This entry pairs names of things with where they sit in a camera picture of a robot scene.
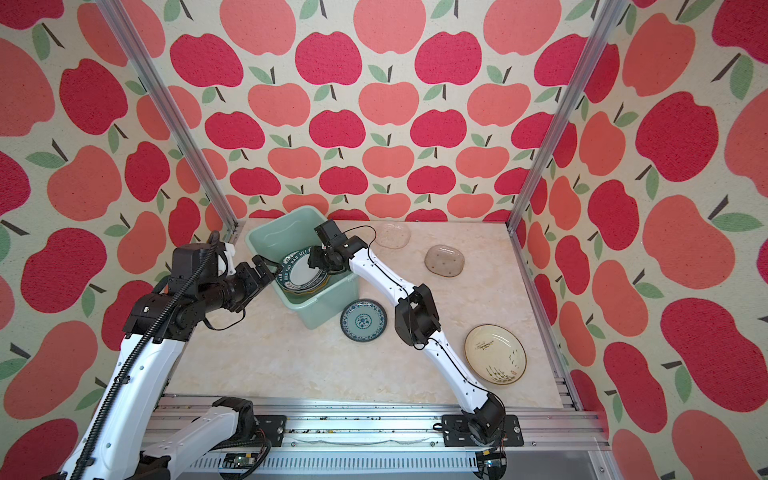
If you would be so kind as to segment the dark green lettered rim plate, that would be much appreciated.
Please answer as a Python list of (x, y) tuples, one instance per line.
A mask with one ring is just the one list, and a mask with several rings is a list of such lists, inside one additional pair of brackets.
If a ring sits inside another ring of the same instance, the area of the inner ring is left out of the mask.
[(305, 247), (283, 258), (276, 282), (284, 291), (296, 295), (308, 294), (327, 283), (328, 273), (309, 265), (311, 250), (312, 247)]

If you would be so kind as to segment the blue green patterned plate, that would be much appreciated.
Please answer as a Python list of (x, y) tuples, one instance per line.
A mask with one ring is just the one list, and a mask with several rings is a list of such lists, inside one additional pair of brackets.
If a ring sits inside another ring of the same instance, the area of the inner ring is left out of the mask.
[(382, 305), (371, 299), (360, 299), (345, 307), (340, 316), (342, 333), (350, 340), (367, 343), (379, 338), (388, 324)]

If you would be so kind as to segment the cream plate with grass motif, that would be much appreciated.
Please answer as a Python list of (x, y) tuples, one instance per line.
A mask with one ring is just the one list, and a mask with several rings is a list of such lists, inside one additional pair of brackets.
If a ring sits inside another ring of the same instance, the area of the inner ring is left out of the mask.
[(494, 385), (512, 385), (527, 369), (523, 344), (513, 333), (498, 325), (473, 328), (465, 338), (464, 351), (471, 369)]

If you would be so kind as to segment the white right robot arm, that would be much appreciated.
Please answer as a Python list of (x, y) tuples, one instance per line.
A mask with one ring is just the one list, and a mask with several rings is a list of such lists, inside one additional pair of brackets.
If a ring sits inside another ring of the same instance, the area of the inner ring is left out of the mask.
[(315, 233), (320, 244), (311, 248), (309, 265), (329, 274), (352, 272), (383, 294), (394, 307), (398, 337), (407, 346), (425, 352), (443, 375), (474, 441), (480, 446), (499, 445), (505, 436), (505, 405), (481, 385), (450, 345), (431, 289), (398, 275), (366, 241), (348, 236), (333, 220), (316, 226)]

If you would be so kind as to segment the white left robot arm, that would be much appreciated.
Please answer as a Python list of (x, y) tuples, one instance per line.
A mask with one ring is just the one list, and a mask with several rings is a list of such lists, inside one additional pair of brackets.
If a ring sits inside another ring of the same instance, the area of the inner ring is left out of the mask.
[(199, 324), (218, 310), (243, 314), (282, 265), (261, 255), (235, 263), (234, 247), (213, 232), (178, 247), (171, 271), (136, 301), (120, 354), (97, 410), (58, 479), (175, 479), (218, 447), (269, 447), (249, 400), (222, 397), (170, 439), (142, 441), (172, 371)]

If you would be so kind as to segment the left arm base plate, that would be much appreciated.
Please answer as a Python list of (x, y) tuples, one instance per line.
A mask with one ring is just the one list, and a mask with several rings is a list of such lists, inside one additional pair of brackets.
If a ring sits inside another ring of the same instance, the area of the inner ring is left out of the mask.
[(272, 448), (283, 444), (287, 417), (285, 415), (255, 415), (245, 425), (244, 445), (261, 447), (269, 441)]

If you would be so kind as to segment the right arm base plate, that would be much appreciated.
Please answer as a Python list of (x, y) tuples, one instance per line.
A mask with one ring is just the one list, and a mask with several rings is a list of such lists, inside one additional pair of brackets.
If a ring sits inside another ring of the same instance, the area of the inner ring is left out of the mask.
[(467, 415), (443, 415), (433, 429), (443, 436), (446, 447), (522, 447), (525, 444), (519, 419), (506, 415), (490, 427)]

